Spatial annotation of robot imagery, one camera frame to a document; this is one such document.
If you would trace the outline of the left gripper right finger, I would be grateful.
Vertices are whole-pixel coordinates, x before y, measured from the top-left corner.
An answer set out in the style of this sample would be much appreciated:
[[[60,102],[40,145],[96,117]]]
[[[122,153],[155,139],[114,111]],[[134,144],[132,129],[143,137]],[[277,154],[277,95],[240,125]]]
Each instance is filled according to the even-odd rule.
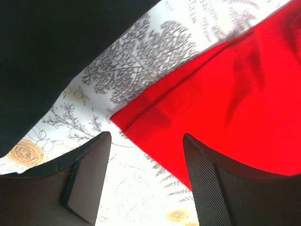
[[[298,226],[301,177],[242,164],[183,136],[190,185],[202,226]]]

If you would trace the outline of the red t shirt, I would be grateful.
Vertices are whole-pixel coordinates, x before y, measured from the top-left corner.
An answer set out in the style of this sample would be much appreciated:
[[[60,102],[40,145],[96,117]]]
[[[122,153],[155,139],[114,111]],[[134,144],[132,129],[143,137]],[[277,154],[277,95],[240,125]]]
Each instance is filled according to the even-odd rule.
[[[111,120],[186,186],[186,133],[245,165],[299,174],[300,1],[168,74]]]

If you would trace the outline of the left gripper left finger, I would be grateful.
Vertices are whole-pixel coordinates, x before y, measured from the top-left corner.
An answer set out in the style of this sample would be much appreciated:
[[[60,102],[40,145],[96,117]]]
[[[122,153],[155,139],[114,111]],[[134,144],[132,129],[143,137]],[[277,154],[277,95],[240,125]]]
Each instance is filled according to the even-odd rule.
[[[95,225],[110,149],[111,134],[102,132],[24,173],[2,175],[1,225]]]

